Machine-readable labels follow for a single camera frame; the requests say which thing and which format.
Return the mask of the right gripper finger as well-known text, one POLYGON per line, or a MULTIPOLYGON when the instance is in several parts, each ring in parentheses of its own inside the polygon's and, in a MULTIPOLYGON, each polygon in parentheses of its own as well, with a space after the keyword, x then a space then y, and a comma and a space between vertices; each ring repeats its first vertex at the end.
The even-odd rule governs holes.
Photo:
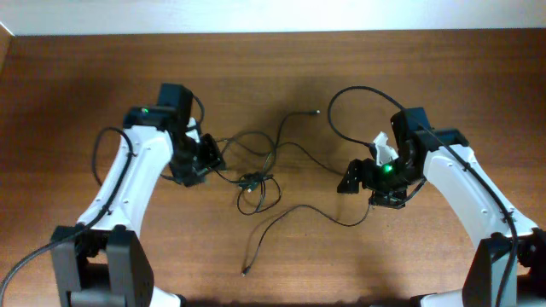
POLYGON ((401 209, 405 207, 406 198, 407 193, 405 191, 392 192, 390 194, 374 191, 369 197, 369 204, 389 209, 401 209))
POLYGON ((337 186, 339 194, 358 194, 361 189, 366 189, 364 179, 364 163, 362 160, 354 159, 349 163, 347 169, 337 186))

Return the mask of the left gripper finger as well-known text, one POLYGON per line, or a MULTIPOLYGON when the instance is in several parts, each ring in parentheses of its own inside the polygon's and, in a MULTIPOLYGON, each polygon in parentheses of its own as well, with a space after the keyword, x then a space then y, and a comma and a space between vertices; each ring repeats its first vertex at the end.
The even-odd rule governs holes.
POLYGON ((209 169, 202 170, 186 169, 181 171, 181 183, 185 187, 192 187, 206 181, 206 176, 209 174, 209 169))
POLYGON ((200 162, 207 171, 226 170, 223 154, 210 134, 204 134, 200 139, 200 162))

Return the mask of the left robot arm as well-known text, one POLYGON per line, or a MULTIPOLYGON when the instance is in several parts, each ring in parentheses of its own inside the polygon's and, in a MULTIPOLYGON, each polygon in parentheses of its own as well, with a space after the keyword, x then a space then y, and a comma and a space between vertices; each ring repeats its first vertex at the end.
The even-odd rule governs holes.
POLYGON ((73 226, 51 236, 51 257, 63 306, 184 306, 186 298, 154 284, 140 242, 142 221, 165 168, 192 187, 224 168, 218 145, 192 118, 197 96, 162 84, 158 102, 125 115, 119 150, 90 206, 73 226))

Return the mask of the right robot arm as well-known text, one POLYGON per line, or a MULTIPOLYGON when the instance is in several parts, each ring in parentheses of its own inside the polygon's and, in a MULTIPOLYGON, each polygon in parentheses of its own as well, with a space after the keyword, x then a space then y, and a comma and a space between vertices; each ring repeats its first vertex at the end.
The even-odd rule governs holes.
POLYGON ((405 207, 411 184, 432 184, 468 233, 475 254, 461 289, 413 297, 414 306, 543 306, 545 232, 502 194, 457 129, 435 130, 423 108, 392 116, 397 146, 380 133, 371 158, 354 159, 340 194, 371 191, 369 204, 405 207))

